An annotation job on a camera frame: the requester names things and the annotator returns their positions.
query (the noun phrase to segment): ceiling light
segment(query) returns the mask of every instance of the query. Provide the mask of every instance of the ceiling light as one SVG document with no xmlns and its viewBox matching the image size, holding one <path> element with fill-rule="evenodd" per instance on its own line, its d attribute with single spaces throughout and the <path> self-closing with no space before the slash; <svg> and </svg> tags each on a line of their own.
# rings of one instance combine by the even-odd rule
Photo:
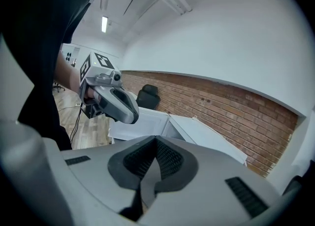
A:
<svg viewBox="0 0 315 226">
<path fill-rule="evenodd" d="M 106 32 L 107 20 L 108 20 L 107 17 L 105 16 L 102 17 L 102 32 Z"/>
</svg>

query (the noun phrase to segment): chair backrest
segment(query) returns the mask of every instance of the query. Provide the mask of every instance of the chair backrest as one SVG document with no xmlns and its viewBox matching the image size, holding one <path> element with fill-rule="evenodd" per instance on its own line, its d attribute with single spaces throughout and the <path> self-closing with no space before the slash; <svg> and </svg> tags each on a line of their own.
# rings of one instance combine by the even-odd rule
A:
<svg viewBox="0 0 315 226">
<path fill-rule="evenodd" d="M 136 102 L 139 107 L 154 110 L 159 100 L 159 96 L 153 96 L 144 90 L 140 90 Z"/>
<path fill-rule="evenodd" d="M 146 84 L 142 87 L 142 90 L 144 90 L 146 93 L 149 93 L 153 96 L 156 96 L 158 94 L 158 88 L 156 86 Z"/>
</svg>

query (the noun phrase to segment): red brick wall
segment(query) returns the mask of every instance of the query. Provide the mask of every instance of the red brick wall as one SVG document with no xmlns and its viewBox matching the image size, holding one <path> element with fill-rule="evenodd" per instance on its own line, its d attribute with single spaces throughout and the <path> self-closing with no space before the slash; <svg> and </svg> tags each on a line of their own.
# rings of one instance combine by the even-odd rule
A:
<svg viewBox="0 0 315 226">
<path fill-rule="evenodd" d="M 197 116 L 248 155 L 248 167 L 266 176 L 295 129 L 297 115 L 252 92 L 205 79 L 153 72 L 123 72 L 123 86 L 136 95 L 145 84 L 158 87 L 157 110 Z"/>
</svg>

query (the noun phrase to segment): white table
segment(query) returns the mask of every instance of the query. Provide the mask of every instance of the white table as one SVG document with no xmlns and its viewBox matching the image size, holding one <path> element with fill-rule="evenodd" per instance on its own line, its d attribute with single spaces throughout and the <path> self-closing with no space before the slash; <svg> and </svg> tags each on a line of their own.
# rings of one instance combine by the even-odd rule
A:
<svg viewBox="0 0 315 226">
<path fill-rule="evenodd" d="M 246 165 L 247 155 L 226 141 L 219 133 L 196 118 L 169 115 L 164 112 L 139 108 L 139 119 L 133 125 L 110 121 L 109 134 L 115 139 L 130 140 L 146 135 L 161 135 L 214 149 L 230 155 Z"/>
</svg>

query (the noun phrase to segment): laminate floor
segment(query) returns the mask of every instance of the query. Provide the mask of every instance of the laminate floor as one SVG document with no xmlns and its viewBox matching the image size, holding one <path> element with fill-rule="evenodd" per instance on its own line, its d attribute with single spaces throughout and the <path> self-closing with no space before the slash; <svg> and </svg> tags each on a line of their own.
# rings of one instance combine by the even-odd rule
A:
<svg viewBox="0 0 315 226">
<path fill-rule="evenodd" d="M 57 89 L 54 89 L 53 96 L 59 111 L 60 125 L 66 129 L 70 136 L 80 110 L 80 106 L 74 106 L 81 104 L 81 100 L 76 93 L 68 89 L 60 90 L 59 93 Z M 83 149 L 108 145 L 111 141 L 108 138 L 108 128 L 109 118 L 105 115 L 88 119 L 82 112 L 78 131 L 72 141 L 72 148 Z"/>
</svg>

